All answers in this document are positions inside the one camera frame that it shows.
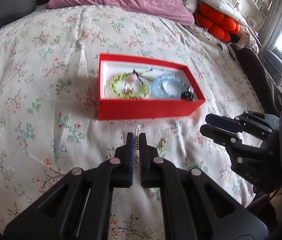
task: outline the bracelet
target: bracelet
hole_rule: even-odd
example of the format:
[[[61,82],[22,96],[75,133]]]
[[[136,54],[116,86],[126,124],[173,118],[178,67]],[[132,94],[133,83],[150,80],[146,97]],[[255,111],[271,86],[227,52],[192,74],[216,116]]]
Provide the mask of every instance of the bracelet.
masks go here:
[[[150,96],[150,85],[148,83],[148,81],[146,81],[143,77],[140,77],[138,75],[138,80],[141,82],[142,86],[141,86],[141,93],[139,94],[133,94],[133,86],[132,86],[132,90],[127,88],[127,83],[130,83],[132,85],[131,82],[126,82],[124,84],[124,88],[125,88],[125,93],[121,93],[118,91],[118,89],[116,88],[116,85],[118,84],[119,81],[121,80],[126,80],[127,78],[131,77],[134,73],[122,73],[119,75],[114,76],[111,81],[110,81],[110,90],[118,97],[118,98],[141,98],[141,99],[147,99]]]
[[[181,93],[184,93],[188,90],[188,87],[178,76],[170,73],[168,75],[162,75],[154,79],[153,81],[153,91],[158,98],[170,98],[170,99],[180,99],[181,94],[179,96],[171,95],[166,92],[163,87],[164,82],[171,82],[175,84],[180,90]]]

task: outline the ring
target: ring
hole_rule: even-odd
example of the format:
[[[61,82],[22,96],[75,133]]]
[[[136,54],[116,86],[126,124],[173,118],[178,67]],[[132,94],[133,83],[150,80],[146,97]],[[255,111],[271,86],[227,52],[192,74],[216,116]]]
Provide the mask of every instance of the ring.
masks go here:
[[[131,85],[132,90],[127,87],[127,84]],[[129,81],[126,81],[125,84],[124,84],[124,93],[126,95],[131,95],[133,93],[133,89],[134,89],[133,84],[131,82],[129,82]]]

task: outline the bed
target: bed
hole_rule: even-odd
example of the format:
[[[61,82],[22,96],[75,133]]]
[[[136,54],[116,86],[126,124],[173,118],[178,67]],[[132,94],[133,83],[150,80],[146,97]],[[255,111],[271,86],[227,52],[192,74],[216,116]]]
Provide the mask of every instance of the bed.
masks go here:
[[[186,64],[206,102],[183,118],[98,121],[100,53]],[[262,111],[249,81],[227,46],[199,27],[112,6],[39,6],[0,30],[0,232],[73,167],[111,158],[139,124],[160,156],[199,167],[247,206],[252,186],[231,171],[224,147],[199,132],[208,113],[233,117],[246,109]],[[164,239],[160,191],[144,190],[138,174],[135,152],[132,188],[114,191],[109,237]]]

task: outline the dark blanket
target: dark blanket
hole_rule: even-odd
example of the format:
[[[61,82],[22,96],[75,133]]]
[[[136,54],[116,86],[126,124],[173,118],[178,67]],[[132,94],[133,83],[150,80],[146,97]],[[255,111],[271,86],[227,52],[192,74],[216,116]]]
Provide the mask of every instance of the dark blanket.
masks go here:
[[[241,48],[235,43],[229,43],[228,48],[250,81],[265,113],[279,117],[282,94],[258,56],[251,49]]]

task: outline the green beaded bracelet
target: green beaded bracelet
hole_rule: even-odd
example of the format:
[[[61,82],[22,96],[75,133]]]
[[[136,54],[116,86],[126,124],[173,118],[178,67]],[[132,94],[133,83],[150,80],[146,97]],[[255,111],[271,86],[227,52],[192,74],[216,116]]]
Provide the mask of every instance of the green beaded bracelet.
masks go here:
[[[125,93],[120,93],[116,88],[116,85],[119,81],[125,80],[127,77],[130,77],[133,73],[122,73],[119,75],[114,76],[110,81],[110,90],[118,97],[122,99],[129,99],[129,98],[141,98],[147,99],[150,95],[150,85],[149,83],[142,77],[139,77],[139,81],[141,81],[141,93],[139,94],[129,94],[126,95]]]

